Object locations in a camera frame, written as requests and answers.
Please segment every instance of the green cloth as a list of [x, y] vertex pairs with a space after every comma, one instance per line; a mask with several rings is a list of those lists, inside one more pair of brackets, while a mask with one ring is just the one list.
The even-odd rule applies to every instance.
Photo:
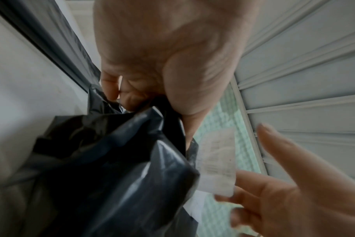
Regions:
[[[194, 138], [199, 143], [204, 134], [230, 127], [235, 129], [237, 168], [260, 173], [256, 155], [231, 85], [227, 87], [219, 103], [207, 115]], [[238, 236], [240, 231], [233, 230], [229, 224], [230, 211], [238, 206], [230, 203], [218, 203], [214, 200], [213, 195], [207, 195], [197, 235], [199, 237]], [[241, 232], [257, 235], [249, 227], [241, 228]]]

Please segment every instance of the hand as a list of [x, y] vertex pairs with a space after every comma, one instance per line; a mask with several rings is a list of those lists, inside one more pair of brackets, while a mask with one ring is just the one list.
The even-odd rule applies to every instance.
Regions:
[[[233, 76], [260, 0], [96, 0], [102, 88], [131, 111], [166, 95], [187, 143]], [[120, 90], [118, 80], [122, 76]]]
[[231, 226], [264, 237], [355, 237], [355, 181], [267, 125], [257, 133], [296, 185], [238, 171], [234, 196], [215, 197], [243, 206], [232, 210]]

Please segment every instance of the plastic bag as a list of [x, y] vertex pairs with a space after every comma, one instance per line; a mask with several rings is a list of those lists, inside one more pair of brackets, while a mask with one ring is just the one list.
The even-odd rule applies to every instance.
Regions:
[[94, 85], [88, 102], [88, 115], [56, 117], [0, 185], [35, 181], [21, 236], [174, 236], [199, 177], [179, 114], [166, 98], [128, 113]]

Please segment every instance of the white paper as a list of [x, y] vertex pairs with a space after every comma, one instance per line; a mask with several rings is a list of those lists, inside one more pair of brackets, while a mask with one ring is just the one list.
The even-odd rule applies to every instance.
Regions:
[[200, 223], [202, 219], [201, 215], [207, 194], [207, 192], [195, 191], [193, 196], [183, 206], [186, 212], [198, 223]]
[[197, 190], [231, 197], [236, 181], [235, 152], [234, 128], [206, 134], [196, 160], [201, 174]]

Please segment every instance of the black strip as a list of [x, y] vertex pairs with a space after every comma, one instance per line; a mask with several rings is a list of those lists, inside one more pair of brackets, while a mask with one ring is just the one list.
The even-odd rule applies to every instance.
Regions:
[[86, 92], [99, 84], [101, 72], [55, 0], [0, 0], [0, 14]]

